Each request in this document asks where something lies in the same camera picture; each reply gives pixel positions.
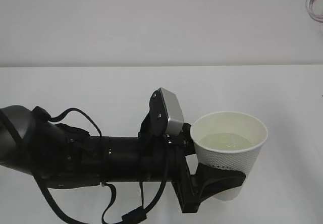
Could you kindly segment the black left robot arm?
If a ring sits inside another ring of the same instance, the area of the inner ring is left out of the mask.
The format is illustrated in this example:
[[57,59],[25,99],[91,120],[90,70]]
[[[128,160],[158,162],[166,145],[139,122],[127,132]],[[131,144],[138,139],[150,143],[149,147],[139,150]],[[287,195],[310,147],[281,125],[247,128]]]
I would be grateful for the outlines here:
[[74,189],[111,182],[171,182],[184,213],[242,185],[243,172],[200,163],[190,174],[186,156],[195,153],[190,125],[166,132],[150,111],[136,137],[91,136],[51,117],[44,109],[21,105],[1,109],[1,165],[32,175],[44,196],[49,189]]

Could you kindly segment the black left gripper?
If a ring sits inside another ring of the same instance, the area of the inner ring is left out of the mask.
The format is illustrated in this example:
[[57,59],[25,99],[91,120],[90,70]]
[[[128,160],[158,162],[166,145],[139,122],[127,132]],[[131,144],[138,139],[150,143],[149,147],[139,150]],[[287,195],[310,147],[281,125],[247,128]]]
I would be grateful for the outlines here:
[[190,135],[191,125],[184,123],[174,138],[140,138],[140,195],[144,204],[143,182],[160,181],[153,200],[147,207],[154,207],[171,182],[180,207],[199,207],[200,203],[214,197],[221,201],[235,199],[242,189],[246,175],[241,171],[222,170],[198,164],[190,174],[186,156],[195,154]]

